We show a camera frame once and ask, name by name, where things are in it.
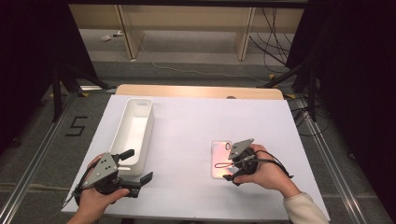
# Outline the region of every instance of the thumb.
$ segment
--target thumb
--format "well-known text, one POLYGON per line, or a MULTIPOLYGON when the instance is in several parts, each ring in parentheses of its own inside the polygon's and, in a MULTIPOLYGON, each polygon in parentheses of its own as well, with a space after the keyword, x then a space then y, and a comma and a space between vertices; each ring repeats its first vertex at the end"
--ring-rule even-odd
POLYGON ((238 184, 244 184, 244 183, 251 183, 253 182, 253 176, 252 175, 240 175, 237 176, 233 182, 238 183, 238 184))
POLYGON ((111 203, 114 203, 116 200, 121 199, 122 197, 129 194, 129 192, 130 191, 128 189, 117 189, 116 191, 109 194, 107 197, 111 203))

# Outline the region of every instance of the white sleeve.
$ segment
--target white sleeve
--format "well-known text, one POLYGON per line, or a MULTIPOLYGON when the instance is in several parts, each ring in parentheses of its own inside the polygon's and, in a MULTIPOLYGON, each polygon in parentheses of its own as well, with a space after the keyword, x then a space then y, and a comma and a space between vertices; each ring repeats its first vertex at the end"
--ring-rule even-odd
POLYGON ((329 223, 322 211, 314 204, 311 196, 300 193, 283 200, 286 212, 294 224, 299 223, 329 223))

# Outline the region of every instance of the rectangular bin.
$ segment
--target rectangular bin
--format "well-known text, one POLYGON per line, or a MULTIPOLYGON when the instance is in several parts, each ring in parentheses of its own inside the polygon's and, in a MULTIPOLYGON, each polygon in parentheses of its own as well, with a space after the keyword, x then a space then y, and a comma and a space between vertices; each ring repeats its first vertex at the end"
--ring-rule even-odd
POLYGON ((154 111, 150 99, 128 100, 110 149, 112 155, 134 149, 131 158, 119 162, 119 175, 122 177, 128 179, 128 176, 133 178, 142 174, 153 124, 154 111))

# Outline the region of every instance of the pink phone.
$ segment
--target pink phone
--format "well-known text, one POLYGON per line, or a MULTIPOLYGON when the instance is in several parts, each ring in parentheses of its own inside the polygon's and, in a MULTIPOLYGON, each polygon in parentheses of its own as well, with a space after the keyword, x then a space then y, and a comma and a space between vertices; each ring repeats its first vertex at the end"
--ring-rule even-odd
POLYGON ((232 161, 228 160, 232 146, 230 141, 212 141, 211 171, 213 178, 224 179, 223 175, 232 175, 234 173, 234 167, 231 165, 232 161))

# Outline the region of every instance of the hand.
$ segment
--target hand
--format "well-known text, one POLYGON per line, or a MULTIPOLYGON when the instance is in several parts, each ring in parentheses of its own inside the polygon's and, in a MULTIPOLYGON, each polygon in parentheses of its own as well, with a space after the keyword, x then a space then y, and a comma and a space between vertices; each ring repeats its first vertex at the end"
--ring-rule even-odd
MULTIPOLYGON (((101 158, 102 155, 97 156, 90 162, 88 167, 101 158)), ((105 195, 99 193, 95 188, 84 189, 81 192, 78 210, 67 223, 93 223, 103 215, 109 205, 126 196, 128 193, 128 189, 118 189, 109 195, 105 195)))
MULTIPOLYGON (((265 152, 267 151, 264 146, 250 144, 256 153, 258 159, 273 160, 274 158, 265 152)), ((295 196, 300 190, 289 179, 288 176, 275 164, 270 162, 259 161, 256 172, 253 175, 240 175, 233 180, 235 183, 255 183, 265 189, 276 189, 282 193, 285 198, 295 196)))

